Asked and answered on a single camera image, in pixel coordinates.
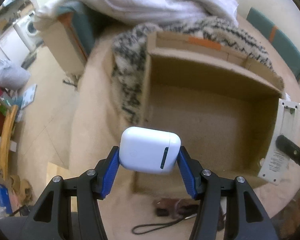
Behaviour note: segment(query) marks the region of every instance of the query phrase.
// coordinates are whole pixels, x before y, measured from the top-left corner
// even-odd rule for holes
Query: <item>round metal pivot bolt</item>
[[[206,169],[206,170],[202,171],[202,174],[205,175],[205,176],[210,176],[211,175],[211,171]]]
[[[88,176],[92,176],[94,174],[96,174],[96,171],[94,169],[87,170],[87,175]]]
[[[60,180],[61,180],[60,176],[54,176],[52,179],[53,182],[59,182]]]
[[[239,177],[237,177],[237,181],[240,183],[244,183],[246,180],[244,177],[239,176]]]

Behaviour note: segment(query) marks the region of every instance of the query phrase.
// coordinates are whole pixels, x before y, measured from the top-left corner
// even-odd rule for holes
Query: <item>white earbud case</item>
[[[129,127],[121,136],[119,162],[128,170],[168,173],[176,163],[180,146],[180,138],[174,133]]]

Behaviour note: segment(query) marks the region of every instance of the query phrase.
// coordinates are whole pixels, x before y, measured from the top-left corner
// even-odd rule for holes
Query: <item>patterned blanket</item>
[[[227,20],[211,16],[192,23],[179,22],[160,26],[152,23],[139,24],[131,31],[116,36],[112,46],[115,58],[112,77],[114,81],[119,81],[121,109],[132,125],[140,121],[147,35],[155,31],[172,31],[209,39],[245,53],[273,70],[268,52],[260,42]]]

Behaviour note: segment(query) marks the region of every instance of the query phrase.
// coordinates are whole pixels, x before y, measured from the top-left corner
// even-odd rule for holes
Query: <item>white blanket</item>
[[[68,0],[50,0],[36,13],[35,27],[44,30],[52,24],[57,9]],[[200,20],[207,12],[237,25],[236,0],[80,0],[90,8],[129,25],[156,24],[178,20]]]

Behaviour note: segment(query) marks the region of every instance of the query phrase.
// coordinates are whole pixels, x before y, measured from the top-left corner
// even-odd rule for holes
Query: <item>beige bed sheet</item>
[[[300,102],[300,88],[292,72],[272,45],[245,19],[238,16],[239,26],[256,37],[266,47],[275,71],[283,77],[286,92],[291,100]],[[80,98],[76,110],[70,147],[69,169],[72,176],[79,176],[106,158],[112,146],[119,145],[120,137],[129,124],[120,115],[111,90],[111,71],[114,59],[111,52],[112,38],[128,27],[112,25],[106,29],[95,45],[80,82]],[[135,236],[130,230],[144,223],[159,223],[168,218],[155,217],[148,195],[132,193],[134,173],[120,167],[109,196],[99,201],[100,212],[108,239],[188,239],[194,219],[150,234]],[[255,192],[269,216],[279,212],[300,188],[300,167],[293,161],[279,186],[265,184]],[[217,239],[222,239],[222,232]]]

